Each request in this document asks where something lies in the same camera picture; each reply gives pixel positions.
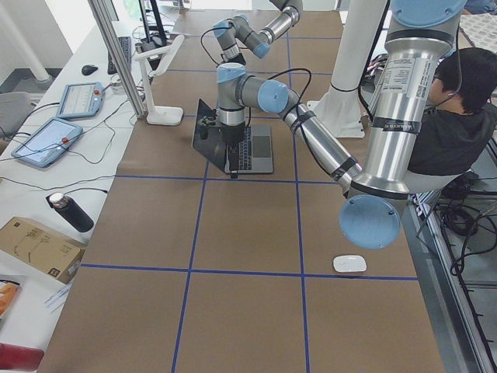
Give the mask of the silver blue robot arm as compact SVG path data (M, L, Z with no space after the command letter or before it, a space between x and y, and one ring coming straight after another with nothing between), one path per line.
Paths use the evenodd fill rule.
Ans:
M302 15L301 0L272 1L280 14L260 31L254 30L244 15L223 19L213 26L214 35L219 43L223 63L235 62L246 65L238 42L241 42L257 58L264 58L270 45L291 27L295 26Z
M282 82L258 78L245 70L242 48L265 57L271 44L304 14L300 1L278 1L276 7L278 16L261 30L254 30L245 16L233 16L214 26L222 50L217 67L217 121L222 140L229 145L242 140L248 108L276 114L341 186L346 201L339 225L344 236L365 249L384 248L401 231L409 195L404 181L408 162L422 127L436 66L454 46L464 3L351 2L329 91L316 103L303 103ZM387 12L392 14L388 22L384 18ZM354 132L355 95L385 24L388 59L374 90L366 159L359 163L339 137Z

